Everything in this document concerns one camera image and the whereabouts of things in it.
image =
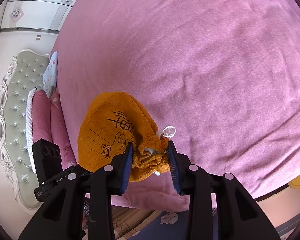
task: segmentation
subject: wrinkled fabric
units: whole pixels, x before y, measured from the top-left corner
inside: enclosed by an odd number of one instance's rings
[[[294,0],[77,0],[57,38],[58,91],[74,154],[100,93],[136,98],[207,172],[253,197],[300,174],[300,8]],[[183,211],[169,172],[114,205]]]

